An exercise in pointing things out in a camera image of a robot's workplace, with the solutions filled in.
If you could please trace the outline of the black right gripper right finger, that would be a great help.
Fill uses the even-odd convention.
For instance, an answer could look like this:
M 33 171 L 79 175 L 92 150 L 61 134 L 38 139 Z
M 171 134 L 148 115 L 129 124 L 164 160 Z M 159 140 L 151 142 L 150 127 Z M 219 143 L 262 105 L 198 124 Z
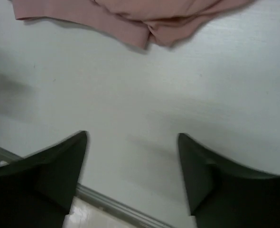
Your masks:
M 238 164 L 185 133 L 177 147 L 197 227 L 280 228 L 280 175 Z

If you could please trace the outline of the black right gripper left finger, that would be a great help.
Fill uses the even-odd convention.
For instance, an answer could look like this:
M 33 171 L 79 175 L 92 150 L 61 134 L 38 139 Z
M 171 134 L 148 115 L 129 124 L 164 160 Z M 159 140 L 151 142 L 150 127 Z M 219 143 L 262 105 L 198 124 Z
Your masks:
M 61 228 L 70 213 L 87 150 L 79 131 L 0 166 L 0 228 Z

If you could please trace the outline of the pink pleated skirt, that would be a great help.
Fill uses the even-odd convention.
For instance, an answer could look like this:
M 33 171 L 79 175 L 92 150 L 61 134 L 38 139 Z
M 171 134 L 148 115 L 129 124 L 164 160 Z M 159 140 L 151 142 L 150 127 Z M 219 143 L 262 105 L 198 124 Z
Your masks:
M 90 26 L 144 49 L 170 47 L 203 24 L 250 0 L 14 0 L 17 20 L 51 18 Z

